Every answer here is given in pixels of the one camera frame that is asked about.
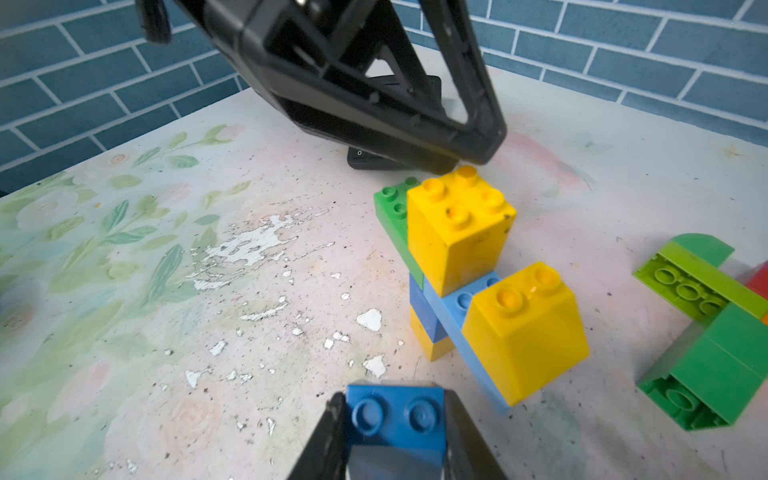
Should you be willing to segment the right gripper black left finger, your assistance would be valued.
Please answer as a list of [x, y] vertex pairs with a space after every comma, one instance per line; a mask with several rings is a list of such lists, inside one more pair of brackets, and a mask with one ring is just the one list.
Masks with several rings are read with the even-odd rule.
[[346, 398], [336, 392], [288, 475], [288, 480], [339, 480], [345, 478]]

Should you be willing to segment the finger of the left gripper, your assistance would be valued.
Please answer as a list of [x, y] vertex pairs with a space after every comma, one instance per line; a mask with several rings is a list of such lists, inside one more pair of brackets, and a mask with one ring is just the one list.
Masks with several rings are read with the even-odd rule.
[[425, 1], [467, 113], [450, 118], [388, 1], [183, 1], [180, 10], [306, 133], [442, 175], [488, 163], [504, 116], [462, 1]]

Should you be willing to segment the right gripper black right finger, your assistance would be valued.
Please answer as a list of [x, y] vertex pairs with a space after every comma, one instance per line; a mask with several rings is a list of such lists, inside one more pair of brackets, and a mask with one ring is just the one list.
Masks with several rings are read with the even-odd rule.
[[445, 391], [446, 460], [444, 478], [499, 479], [506, 476], [457, 393]]

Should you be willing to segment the yellow lego brick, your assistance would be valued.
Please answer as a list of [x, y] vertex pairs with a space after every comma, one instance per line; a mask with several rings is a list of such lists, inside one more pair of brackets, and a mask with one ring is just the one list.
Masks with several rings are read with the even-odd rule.
[[441, 357], [447, 355], [455, 349], [455, 346], [449, 337], [446, 337], [437, 342], [433, 342], [429, 338], [425, 328], [420, 321], [420, 318], [413, 308], [410, 308], [410, 325], [419, 344], [424, 350], [425, 357], [430, 362], [439, 360]]
[[495, 269], [516, 216], [476, 168], [461, 166], [407, 192], [408, 247], [444, 297]]
[[510, 406], [590, 353], [575, 294], [543, 262], [475, 294], [462, 334]]

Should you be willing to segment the lime long lego brick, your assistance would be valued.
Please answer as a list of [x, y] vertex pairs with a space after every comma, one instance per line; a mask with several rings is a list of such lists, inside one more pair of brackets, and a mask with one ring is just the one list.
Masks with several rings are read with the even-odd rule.
[[675, 240], [633, 276], [695, 321], [713, 318], [730, 304], [758, 320], [767, 314], [765, 298]]

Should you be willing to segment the red square lego brick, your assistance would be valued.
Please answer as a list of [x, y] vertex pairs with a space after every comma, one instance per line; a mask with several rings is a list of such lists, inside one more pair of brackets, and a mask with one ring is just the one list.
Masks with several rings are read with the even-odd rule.
[[768, 299], [768, 261], [752, 269], [745, 277], [744, 285], [764, 299]]

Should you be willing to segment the dark green long lego brick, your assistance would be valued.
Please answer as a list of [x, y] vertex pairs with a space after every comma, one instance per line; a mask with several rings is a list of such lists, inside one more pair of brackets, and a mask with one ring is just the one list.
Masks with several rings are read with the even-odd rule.
[[408, 247], [407, 191], [420, 185], [415, 177], [386, 186], [373, 196], [376, 216], [393, 242], [416, 284], [422, 288], [424, 274]]

